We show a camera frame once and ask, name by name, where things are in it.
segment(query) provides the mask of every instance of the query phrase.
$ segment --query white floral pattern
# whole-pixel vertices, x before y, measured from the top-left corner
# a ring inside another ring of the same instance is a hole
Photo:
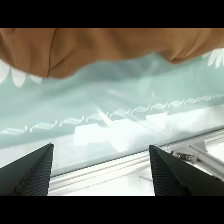
[[[202,57],[209,57],[208,66],[213,64],[215,64],[216,68],[220,67],[221,65],[224,66],[224,48],[215,49],[209,53],[204,54]]]
[[[42,82],[41,77],[28,75],[23,71],[12,68],[10,65],[0,60],[0,85],[6,80],[6,78],[10,74],[10,70],[12,74],[12,80],[15,86],[18,88],[21,88],[23,86],[27,76],[30,77],[30,79],[37,84],[40,84]]]

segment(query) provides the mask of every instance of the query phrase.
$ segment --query brown cloth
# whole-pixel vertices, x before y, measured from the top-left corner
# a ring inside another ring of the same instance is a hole
[[[152,52],[180,63],[220,47],[224,28],[0,28],[0,59],[41,77]]]

